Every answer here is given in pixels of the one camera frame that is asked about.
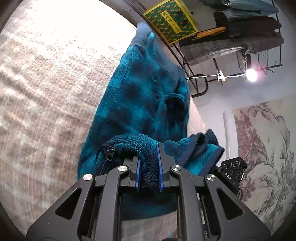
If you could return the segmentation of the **teal plaid fleece jacket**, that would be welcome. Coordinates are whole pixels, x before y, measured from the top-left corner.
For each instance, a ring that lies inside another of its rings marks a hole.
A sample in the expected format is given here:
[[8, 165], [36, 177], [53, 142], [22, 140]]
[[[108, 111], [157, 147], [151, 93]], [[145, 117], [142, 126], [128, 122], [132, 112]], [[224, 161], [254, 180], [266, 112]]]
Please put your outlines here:
[[124, 220], [175, 211], [175, 197], [161, 194], [158, 144], [193, 175], [205, 176], [224, 149], [211, 130], [187, 134], [190, 94], [184, 70], [169, 60], [156, 35], [139, 23], [100, 101], [78, 162], [78, 177], [104, 175], [138, 157], [139, 192], [122, 202]]

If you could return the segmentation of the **black metal clothes rack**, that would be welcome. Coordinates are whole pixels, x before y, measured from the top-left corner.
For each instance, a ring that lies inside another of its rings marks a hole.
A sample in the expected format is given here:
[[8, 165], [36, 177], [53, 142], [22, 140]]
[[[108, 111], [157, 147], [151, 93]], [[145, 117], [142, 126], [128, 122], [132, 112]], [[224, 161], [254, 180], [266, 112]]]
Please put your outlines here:
[[[190, 86], [193, 88], [193, 92], [191, 97], [196, 98], [205, 95], [209, 90], [209, 84], [211, 82], [217, 82], [218, 77], [216, 75], [214, 76], [208, 76], [199, 73], [196, 74], [192, 70], [192, 66], [185, 62], [184, 55], [182, 54], [180, 48], [176, 44], [167, 44], [164, 39], [158, 34], [159, 39], [161, 42], [165, 45], [165, 49], [168, 50], [169, 55], [173, 58], [173, 60], [176, 60], [177, 63], [184, 69], [185, 74], [190, 81]], [[279, 61], [275, 61], [274, 65], [269, 65], [269, 51], [263, 51], [256, 54], [256, 59], [253, 61], [251, 56], [244, 55], [242, 52], [235, 52], [228, 55], [224, 55], [222, 57], [219, 57], [219, 61], [222, 60], [231, 60], [234, 62], [234, 65], [236, 66], [236, 70], [239, 70], [239, 72], [236, 72], [234, 74], [241, 74], [244, 73], [248, 67], [251, 67], [252, 64], [256, 64], [255, 70], [261, 71], [265, 75], [269, 72], [274, 72], [274, 68], [282, 67], [283, 64], [281, 63], [281, 56], [282, 56], [282, 47], [279, 47]]]

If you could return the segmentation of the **landscape painting scroll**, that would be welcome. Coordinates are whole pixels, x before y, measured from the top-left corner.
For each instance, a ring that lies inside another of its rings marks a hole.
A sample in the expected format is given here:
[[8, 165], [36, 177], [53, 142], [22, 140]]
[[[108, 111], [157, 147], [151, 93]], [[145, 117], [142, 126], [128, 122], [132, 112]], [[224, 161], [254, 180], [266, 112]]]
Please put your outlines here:
[[295, 95], [233, 114], [238, 155], [247, 162], [242, 200], [274, 233], [295, 204]]

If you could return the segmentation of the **clip-on lamp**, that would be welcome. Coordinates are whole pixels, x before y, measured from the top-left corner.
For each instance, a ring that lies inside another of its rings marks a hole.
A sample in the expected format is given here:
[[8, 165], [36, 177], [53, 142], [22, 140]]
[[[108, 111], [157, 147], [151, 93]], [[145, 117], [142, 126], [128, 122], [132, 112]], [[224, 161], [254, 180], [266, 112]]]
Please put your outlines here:
[[225, 76], [221, 70], [217, 72], [218, 81], [226, 81], [229, 78], [245, 77], [249, 82], [255, 82], [258, 74], [254, 69], [247, 69], [244, 73]]

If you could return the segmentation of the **grey plaid hanging coat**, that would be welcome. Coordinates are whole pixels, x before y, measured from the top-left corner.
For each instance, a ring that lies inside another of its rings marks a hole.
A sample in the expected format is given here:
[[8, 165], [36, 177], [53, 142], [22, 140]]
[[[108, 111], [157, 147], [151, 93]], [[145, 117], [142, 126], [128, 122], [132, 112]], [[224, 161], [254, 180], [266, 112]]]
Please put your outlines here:
[[181, 40], [179, 46], [185, 62], [190, 65], [196, 65], [237, 51], [242, 51], [244, 54], [256, 54], [278, 47], [284, 42], [283, 37], [279, 33], [272, 32], [262, 36], [234, 37], [229, 39], [219, 39], [219, 37], [213, 36], [209, 41], [187, 38]]

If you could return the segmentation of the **black hanging coat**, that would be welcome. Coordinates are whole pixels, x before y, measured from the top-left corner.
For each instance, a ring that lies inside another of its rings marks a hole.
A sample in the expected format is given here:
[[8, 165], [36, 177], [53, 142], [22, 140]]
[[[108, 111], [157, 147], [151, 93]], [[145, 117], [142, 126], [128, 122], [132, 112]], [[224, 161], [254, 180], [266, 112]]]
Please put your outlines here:
[[179, 45], [182, 47], [230, 38], [267, 36], [281, 28], [281, 23], [270, 16], [260, 16], [236, 22], [217, 19], [216, 23], [217, 27], [197, 32], [192, 37], [182, 39], [179, 41]]

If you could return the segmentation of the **green yellow storage box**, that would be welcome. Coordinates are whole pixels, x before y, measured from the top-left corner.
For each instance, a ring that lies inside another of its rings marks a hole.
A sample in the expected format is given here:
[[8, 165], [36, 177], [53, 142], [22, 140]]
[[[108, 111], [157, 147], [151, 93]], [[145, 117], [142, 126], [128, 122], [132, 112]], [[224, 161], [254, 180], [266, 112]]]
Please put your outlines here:
[[163, 1], [144, 12], [144, 17], [169, 45], [198, 32], [183, 1]]

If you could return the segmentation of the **plaid bed mattress cover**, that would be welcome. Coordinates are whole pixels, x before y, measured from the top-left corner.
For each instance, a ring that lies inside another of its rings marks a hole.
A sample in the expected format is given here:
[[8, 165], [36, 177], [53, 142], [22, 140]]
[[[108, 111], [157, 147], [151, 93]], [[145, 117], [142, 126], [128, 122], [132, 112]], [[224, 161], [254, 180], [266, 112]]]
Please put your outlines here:
[[1, 31], [1, 204], [25, 235], [76, 181], [131, 21], [101, 1], [22, 1]]

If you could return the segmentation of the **blue denim hanging jacket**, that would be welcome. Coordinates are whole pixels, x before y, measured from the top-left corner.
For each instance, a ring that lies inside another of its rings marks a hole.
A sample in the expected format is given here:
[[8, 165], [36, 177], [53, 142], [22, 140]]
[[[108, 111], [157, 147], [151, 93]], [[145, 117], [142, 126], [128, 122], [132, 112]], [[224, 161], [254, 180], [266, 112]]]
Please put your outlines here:
[[261, 16], [269, 16], [276, 13], [277, 11], [246, 11], [241, 9], [225, 9], [222, 11], [215, 11], [214, 17], [216, 20], [237, 22], [249, 20], [252, 18], [259, 18]]

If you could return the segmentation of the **dark green hanging jacket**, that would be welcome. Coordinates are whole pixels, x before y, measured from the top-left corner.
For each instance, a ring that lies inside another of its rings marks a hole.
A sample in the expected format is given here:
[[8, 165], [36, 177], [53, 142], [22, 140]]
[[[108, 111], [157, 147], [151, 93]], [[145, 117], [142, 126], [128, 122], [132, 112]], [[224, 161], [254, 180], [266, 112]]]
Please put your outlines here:
[[257, 0], [217, 0], [201, 1], [206, 6], [225, 6], [228, 8], [241, 9], [246, 11], [269, 11], [278, 12], [278, 8], [265, 1]]

